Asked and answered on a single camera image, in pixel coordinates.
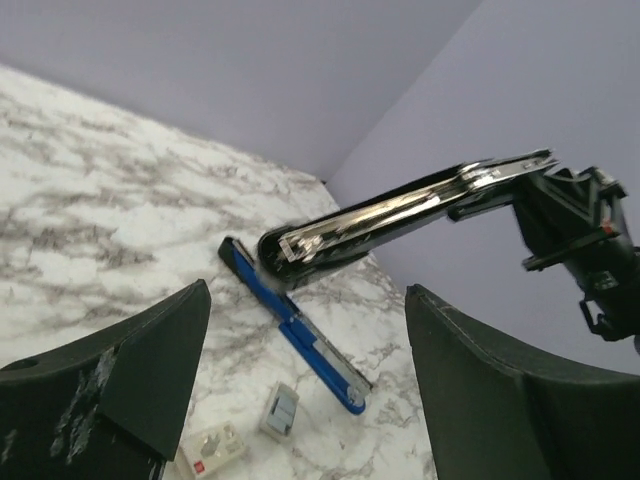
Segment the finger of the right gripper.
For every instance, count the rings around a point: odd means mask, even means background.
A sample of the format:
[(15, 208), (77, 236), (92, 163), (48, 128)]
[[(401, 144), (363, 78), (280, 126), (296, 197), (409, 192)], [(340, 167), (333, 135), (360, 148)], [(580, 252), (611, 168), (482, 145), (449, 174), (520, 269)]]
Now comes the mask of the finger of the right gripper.
[(615, 180), (597, 167), (533, 173), (452, 207), (453, 221), (513, 209), (530, 250), (578, 249), (615, 236)]

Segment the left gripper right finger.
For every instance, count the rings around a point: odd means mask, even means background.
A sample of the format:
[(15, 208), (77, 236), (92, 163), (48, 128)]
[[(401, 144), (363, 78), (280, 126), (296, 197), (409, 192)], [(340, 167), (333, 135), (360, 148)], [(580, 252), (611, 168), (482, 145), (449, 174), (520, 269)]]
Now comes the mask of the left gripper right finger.
[(421, 285), (405, 318), (439, 478), (639, 475), (639, 379), (528, 345)]

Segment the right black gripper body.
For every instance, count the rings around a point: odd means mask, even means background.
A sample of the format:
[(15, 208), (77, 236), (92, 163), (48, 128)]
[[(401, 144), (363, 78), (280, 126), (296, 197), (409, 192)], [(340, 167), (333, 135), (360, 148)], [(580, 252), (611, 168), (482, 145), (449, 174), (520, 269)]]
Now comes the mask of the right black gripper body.
[(639, 247), (628, 232), (626, 196), (615, 180), (613, 238), (573, 250), (529, 249), (531, 256), (523, 261), (528, 271), (563, 265), (584, 293), (579, 307), (589, 330), (610, 342), (639, 334)]

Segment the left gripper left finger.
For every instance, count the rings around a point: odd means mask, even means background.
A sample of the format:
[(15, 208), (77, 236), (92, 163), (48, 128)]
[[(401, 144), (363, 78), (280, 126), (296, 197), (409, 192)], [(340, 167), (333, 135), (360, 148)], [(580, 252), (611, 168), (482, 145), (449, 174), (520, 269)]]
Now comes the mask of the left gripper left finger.
[(128, 319), (1, 370), (4, 479), (159, 479), (207, 332), (195, 281)]

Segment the white staple box sleeve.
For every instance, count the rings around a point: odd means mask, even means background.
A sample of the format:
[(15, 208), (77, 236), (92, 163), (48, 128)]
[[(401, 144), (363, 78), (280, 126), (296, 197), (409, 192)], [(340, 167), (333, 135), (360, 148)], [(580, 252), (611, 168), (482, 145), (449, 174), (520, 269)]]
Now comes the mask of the white staple box sleeve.
[(208, 427), (185, 437), (175, 464), (182, 479), (208, 479), (240, 458), (247, 445), (231, 422)]

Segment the blue stapler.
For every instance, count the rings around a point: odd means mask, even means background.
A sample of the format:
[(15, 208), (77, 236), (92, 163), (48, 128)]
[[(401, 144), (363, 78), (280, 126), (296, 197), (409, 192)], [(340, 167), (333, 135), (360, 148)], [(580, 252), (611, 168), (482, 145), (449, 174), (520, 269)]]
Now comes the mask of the blue stapler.
[(329, 341), (286, 295), (261, 283), (255, 262), (244, 244), (226, 236), (218, 256), (253, 296), (278, 320), (278, 328), (336, 399), (353, 415), (366, 409), (373, 384)]

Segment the staple tray with staples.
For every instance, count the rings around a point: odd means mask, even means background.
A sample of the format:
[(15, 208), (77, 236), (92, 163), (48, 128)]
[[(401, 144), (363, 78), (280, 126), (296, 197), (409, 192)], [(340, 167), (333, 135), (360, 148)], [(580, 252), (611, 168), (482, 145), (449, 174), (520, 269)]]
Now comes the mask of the staple tray with staples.
[(277, 382), (271, 390), (259, 429), (280, 443), (288, 441), (291, 437), (298, 403), (298, 393), (288, 385)]

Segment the black stapler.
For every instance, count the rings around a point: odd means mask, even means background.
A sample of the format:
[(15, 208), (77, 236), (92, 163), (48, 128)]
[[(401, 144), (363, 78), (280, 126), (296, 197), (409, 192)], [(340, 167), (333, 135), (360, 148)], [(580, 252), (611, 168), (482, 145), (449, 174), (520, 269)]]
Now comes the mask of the black stapler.
[(454, 165), (332, 214), (271, 229), (257, 244), (257, 275), (276, 292), (296, 290), (458, 207), (487, 205), (505, 186), (556, 164), (543, 149)]

